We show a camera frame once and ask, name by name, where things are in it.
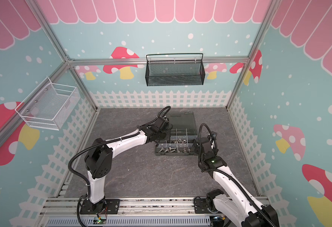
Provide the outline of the grey transparent organizer box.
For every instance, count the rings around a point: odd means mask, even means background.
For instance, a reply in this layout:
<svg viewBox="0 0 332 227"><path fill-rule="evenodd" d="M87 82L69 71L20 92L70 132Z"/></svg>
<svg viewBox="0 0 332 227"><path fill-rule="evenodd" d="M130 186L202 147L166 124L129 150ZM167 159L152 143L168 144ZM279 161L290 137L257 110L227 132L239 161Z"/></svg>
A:
<svg viewBox="0 0 332 227"><path fill-rule="evenodd" d="M164 140L155 146L156 156L194 156L194 143L198 140L193 112L169 112L166 114L171 130L167 132Z"/></svg>

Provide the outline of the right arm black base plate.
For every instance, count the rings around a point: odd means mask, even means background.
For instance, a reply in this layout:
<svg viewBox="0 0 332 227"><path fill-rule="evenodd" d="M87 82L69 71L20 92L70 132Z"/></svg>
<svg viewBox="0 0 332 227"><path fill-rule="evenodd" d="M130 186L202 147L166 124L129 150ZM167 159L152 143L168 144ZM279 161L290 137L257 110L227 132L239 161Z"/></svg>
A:
<svg viewBox="0 0 332 227"><path fill-rule="evenodd" d="M211 197L195 197L193 204L196 214L220 213L227 216L236 214L235 209L237 208L234 201L230 200L225 194L212 195Z"/></svg>

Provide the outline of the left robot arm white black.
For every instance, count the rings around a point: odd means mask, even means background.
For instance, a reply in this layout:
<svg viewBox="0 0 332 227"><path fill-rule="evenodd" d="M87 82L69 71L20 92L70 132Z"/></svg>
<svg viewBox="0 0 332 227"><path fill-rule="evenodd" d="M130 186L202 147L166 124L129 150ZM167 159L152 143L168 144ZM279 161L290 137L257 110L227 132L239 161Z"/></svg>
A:
<svg viewBox="0 0 332 227"><path fill-rule="evenodd" d="M99 138L70 159L68 170L82 178L87 187L87 193L78 200L77 214L101 214L108 210L105 179L113 167L113 160L135 147L158 143L169 137L172 126L166 114L170 110L170 106L163 108L155 119L126 135L110 140Z"/></svg>

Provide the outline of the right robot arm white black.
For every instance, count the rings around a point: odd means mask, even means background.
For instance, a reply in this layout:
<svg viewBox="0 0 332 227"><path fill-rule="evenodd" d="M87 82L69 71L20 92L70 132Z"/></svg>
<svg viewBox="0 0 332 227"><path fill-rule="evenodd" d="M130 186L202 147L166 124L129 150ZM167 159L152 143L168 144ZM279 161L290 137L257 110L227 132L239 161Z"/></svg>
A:
<svg viewBox="0 0 332 227"><path fill-rule="evenodd" d="M227 163L217 155L216 134L202 123L194 147L198 166L222 188L208 194L206 202L211 212L220 212L237 227L279 227L276 210L256 199L235 177Z"/></svg>

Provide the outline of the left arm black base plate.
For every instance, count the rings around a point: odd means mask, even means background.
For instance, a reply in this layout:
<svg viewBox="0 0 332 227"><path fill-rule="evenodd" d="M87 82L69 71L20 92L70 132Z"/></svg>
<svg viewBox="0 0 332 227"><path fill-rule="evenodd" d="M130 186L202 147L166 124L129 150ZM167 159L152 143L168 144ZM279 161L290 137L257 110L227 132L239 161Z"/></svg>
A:
<svg viewBox="0 0 332 227"><path fill-rule="evenodd" d="M120 199L102 199L97 203L92 203L90 199L86 199L80 206L80 214L117 214L119 207Z"/></svg>

